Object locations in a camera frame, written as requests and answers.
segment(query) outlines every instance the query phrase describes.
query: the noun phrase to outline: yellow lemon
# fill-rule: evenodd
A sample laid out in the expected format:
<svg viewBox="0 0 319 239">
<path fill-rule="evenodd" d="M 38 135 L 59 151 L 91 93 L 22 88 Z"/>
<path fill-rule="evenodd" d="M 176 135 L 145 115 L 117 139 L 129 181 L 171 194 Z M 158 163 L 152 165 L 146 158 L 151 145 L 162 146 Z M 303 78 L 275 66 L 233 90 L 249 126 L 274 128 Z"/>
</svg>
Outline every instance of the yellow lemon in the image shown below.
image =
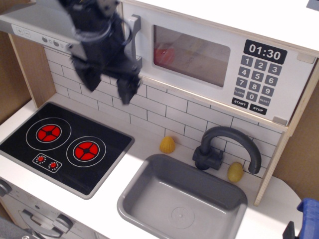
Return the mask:
<svg viewBox="0 0 319 239">
<path fill-rule="evenodd" d="M 227 177 L 229 181 L 233 183 L 238 182 L 243 177 L 243 174 L 244 174 L 243 165 L 237 162 L 230 165 L 227 171 Z"/>
<path fill-rule="evenodd" d="M 160 143 L 160 151 L 163 153 L 172 153 L 175 150 L 175 142 L 170 136 L 166 136 Z"/>
</svg>

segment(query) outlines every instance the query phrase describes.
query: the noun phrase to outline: gray sink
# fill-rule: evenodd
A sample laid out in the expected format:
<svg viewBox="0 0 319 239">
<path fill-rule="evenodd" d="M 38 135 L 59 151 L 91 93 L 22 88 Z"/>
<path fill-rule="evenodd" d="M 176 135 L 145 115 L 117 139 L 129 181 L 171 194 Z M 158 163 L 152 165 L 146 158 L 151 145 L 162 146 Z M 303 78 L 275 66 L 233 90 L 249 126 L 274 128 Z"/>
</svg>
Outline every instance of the gray sink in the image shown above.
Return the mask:
<svg viewBox="0 0 319 239">
<path fill-rule="evenodd" d="M 247 197 L 233 184 L 156 154 L 145 160 L 117 206 L 123 219 L 161 239 L 234 239 Z"/>
</svg>

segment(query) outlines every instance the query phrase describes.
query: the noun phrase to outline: black stovetop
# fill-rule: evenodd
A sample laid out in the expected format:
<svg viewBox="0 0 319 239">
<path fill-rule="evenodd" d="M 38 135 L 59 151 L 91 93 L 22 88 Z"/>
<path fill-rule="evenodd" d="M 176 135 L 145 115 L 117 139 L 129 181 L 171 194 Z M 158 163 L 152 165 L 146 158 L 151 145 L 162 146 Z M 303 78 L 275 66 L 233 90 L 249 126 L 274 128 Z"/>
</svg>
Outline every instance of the black stovetop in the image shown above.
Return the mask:
<svg viewBox="0 0 319 239">
<path fill-rule="evenodd" d="M 47 103 L 1 143 L 0 153 L 87 199 L 133 142 L 128 135 Z"/>
</svg>

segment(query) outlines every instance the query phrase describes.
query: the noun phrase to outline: white tile backsplash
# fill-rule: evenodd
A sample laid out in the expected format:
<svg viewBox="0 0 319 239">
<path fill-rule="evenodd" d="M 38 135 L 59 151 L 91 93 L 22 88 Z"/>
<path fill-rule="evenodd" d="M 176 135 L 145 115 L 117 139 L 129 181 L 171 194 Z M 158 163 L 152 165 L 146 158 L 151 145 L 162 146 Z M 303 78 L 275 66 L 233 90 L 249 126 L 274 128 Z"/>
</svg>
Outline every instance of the white tile backsplash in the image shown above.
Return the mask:
<svg viewBox="0 0 319 239">
<path fill-rule="evenodd" d="M 282 134 L 277 129 L 150 82 L 143 83 L 131 103 L 124 106 L 116 79 L 103 75 L 97 89 L 91 92 L 76 74 L 68 55 L 49 48 L 45 52 L 57 93 L 162 137 L 172 136 L 176 143 L 191 149 L 200 146 L 207 129 L 219 125 L 236 128 L 259 148 L 262 168 L 257 176 L 265 173 Z M 211 144 L 225 151 L 224 163 L 240 162 L 248 172 L 250 156 L 242 145 L 226 137 L 216 137 Z"/>
</svg>

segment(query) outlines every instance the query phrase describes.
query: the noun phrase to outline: faucet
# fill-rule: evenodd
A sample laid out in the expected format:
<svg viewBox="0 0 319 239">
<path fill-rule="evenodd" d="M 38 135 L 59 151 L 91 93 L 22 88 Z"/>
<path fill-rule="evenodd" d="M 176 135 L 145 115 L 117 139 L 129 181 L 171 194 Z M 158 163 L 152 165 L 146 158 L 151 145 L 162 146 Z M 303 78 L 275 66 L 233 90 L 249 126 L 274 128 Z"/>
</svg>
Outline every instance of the faucet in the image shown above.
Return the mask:
<svg viewBox="0 0 319 239">
<path fill-rule="evenodd" d="M 261 167 L 261 155 L 256 144 L 241 131 L 225 126 L 214 127 L 204 133 L 201 145 L 197 147 L 193 155 L 193 160 L 198 169 L 206 170 L 208 168 L 214 168 L 219 170 L 223 159 L 223 151 L 221 150 L 217 153 L 213 147 L 210 146 L 210 142 L 217 136 L 231 138 L 244 146 L 250 155 L 249 172 L 252 174 L 259 172 Z"/>
</svg>

